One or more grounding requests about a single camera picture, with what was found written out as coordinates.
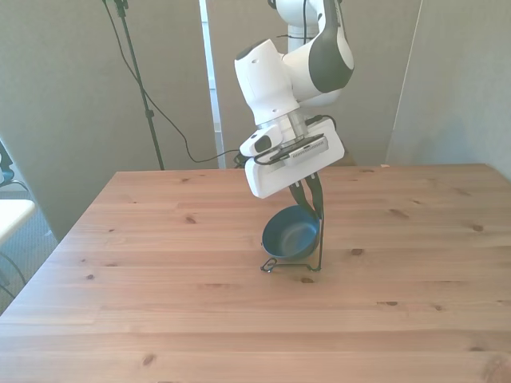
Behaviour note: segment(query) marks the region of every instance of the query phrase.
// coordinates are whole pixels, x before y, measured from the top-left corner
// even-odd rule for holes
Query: wood grain
[[[259,270],[287,191],[117,173],[0,318],[0,381],[511,381],[511,187],[327,168],[324,269]]]

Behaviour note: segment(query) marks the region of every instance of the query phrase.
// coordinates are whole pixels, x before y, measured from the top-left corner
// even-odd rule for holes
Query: wire stand
[[[114,2],[115,7],[117,8],[117,14],[121,18],[122,26],[125,29],[126,41],[128,42],[129,52],[131,53],[133,68],[135,69],[135,74],[137,75],[138,86],[141,90],[142,101],[144,102],[145,108],[145,116],[147,118],[147,122],[149,123],[149,130],[151,131],[151,137],[153,138],[154,150],[156,152],[156,157],[158,158],[158,164],[160,165],[160,170],[165,170],[163,159],[161,158],[160,145],[158,144],[158,139],[156,138],[156,130],[154,128],[153,123],[154,112],[151,109],[149,109],[149,105],[147,103],[147,97],[145,96],[145,90],[144,85],[142,84],[141,73],[138,70],[137,58],[135,57],[135,50],[133,49],[131,37],[129,36],[128,24],[126,23],[126,10],[128,9],[128,1],[114,0]]]
[[[271,273],[273,269],[276,267],[306,267],[309,271],[318,272],[321,271],[321,266],[323,262],[323,234],[325,228],[325,209],[323,204],[323,188],[321,187],[321,182],[319,181],[318,173],[314,173],[312,176],[308,176],[306,179],[307,185],[311,189],[312,192],[312,200],[314,209],[307,202],[305,197],[305,192],[302,187],[302,183],[299,181],[296,184],[293,184],[289,187],[291,190],[291,194],[295,199],[296,203],[301,207],[305,208],[316,218],[321,219],[321,227],[319,229],[319,259],[318,266],[312,267],[309,263],[281,263],[275,257],[269,258],[262,266],[261,271],[265,273]]]

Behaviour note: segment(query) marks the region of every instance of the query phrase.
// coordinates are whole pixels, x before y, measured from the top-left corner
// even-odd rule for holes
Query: blue bowl
[[[311,255],[318,246],[319,219],[299,205],[286,207],[263,231],[264,250],[272,257],[296,261]]]

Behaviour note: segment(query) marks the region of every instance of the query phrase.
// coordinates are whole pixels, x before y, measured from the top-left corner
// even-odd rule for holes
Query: carpet
[[[0,191],[0,199],[31,199],[31,197],[27,191]],[[28,281],[48,259],[56,246],[57,240],[44,215],[38,210],[20,230],[0,246],[0,251],[13,259]],[[5,287],[12,294],[18,295],[23,288],[23,283],[16,270],[3,258],[0,258],[0,270],[10,282]],[[0,290],[0,314],[11,301],[12,298],[5,291]]]

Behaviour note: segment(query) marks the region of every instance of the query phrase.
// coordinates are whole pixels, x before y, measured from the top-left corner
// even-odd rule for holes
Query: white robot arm
[[[307,124],[300,107],[333,102],[351,78],[353,55],[347,43],[339,0],[269,2],[290,32],[319,27],[319,34],[292,52],[280,54],[271,40],[241,52],[236,75],[258,130],[240,147],[255,196],[265,198],[344,156],[331,120]]]

